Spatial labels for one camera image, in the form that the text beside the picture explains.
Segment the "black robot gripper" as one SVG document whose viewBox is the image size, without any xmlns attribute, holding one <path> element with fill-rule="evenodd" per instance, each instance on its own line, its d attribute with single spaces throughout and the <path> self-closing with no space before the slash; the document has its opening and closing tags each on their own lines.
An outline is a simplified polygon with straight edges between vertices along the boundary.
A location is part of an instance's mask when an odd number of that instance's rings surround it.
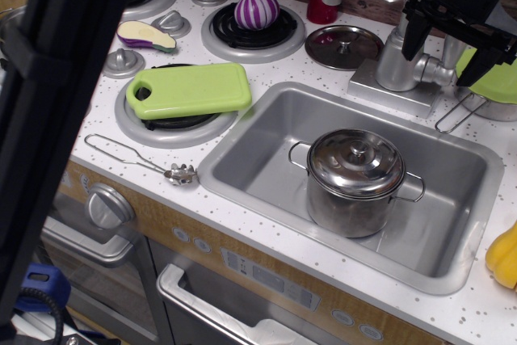
<svg viewBox="0 0 517 345">
<path fill-rule="evenodd" d="M 475 48 L 490 49 L 464 51 L 456 65 L 457 86 L 472 86 L 494 66 L 515 61 L 516 20 L 499 0 L 408 0 L 405 14 L 401 52 L 407 61 L 415 58 L 433 28 Z"/>
</svg>

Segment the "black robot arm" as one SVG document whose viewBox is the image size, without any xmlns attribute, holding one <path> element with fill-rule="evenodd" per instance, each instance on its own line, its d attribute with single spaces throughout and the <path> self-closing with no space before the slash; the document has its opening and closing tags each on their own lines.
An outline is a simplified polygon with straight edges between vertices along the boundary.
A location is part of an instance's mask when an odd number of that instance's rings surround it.
<svg viewBox="0 0 517 345">
<path fill-rule="evenodd" d="M 431 29 L 474 47 L 477 51 L 459 77 L 459 86 L 472 86 L 494 66 L 516 59 L 516 20 L 500 0 L 408 0 L 408 21 L 402 55 L 414 59 Z"/>
</svg>

